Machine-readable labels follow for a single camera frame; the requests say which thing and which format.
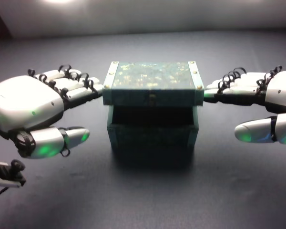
box lid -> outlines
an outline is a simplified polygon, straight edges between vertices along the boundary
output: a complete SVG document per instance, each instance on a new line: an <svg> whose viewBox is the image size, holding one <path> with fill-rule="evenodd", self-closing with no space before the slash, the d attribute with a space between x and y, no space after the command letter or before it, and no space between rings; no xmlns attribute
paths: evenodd
<svg viewBox="0 0 286 229"><path fill-rule="evenodd" d="M196 62L112 62L104 89L104 105L197 106L204 85Z"/></svg>

open box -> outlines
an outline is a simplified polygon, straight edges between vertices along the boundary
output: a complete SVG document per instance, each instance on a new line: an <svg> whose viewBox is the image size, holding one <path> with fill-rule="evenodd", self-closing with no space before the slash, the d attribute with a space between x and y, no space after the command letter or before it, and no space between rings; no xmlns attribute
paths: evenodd
<svg viewBox="0 0 286 229"><path fill-rule="evenodd" d="M103 89L112 149L193 151L203 98L195 62L112 62Z"/></svg>

dark box opening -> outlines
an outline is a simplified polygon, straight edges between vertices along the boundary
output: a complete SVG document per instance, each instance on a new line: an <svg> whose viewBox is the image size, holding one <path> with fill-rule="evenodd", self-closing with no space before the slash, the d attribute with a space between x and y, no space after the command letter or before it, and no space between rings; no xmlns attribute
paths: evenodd
<svg viewBox="0 0 286 229"><path fill-rule="evenodd" d="M115 106L112 124L146 127L193 125L193 108Z"/></svg>

black knob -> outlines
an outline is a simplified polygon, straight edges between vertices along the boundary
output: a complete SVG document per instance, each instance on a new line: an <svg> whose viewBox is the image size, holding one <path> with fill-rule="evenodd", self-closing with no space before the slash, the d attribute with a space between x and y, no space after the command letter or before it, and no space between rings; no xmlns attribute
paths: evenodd
<svg viewBox="0 0 286 229"><path fill-rule="evenodd" d="M10 163L10 174L16 175L25 169L25 165L19 160L12 160Z"/></svg>

white robotic hand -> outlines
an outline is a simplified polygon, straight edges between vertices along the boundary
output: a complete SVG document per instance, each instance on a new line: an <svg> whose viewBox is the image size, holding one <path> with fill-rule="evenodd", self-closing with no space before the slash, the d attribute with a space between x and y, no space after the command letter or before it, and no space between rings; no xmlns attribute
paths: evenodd
<svg viewBox="0 0 286 229"><path fill-rule="evenodd" d="M278 115L238 125L236 138L251 143L286 144L286 71L281 66L269 73L247 73L244 68L235 68L206 87L204 101L265 106Z"/></svg>
<svg viewBox="0 0 286 229"><path fill-rule="evenodd" d="M21 157L40 159L70 154L70 149L87 140L83 127L56 128L64 111L101 97L103 85L87 73L62 65L58 70L16 76L0 83L0 136L11 139ZM8 167L0 162L0 186L19 187Z"/></svg>

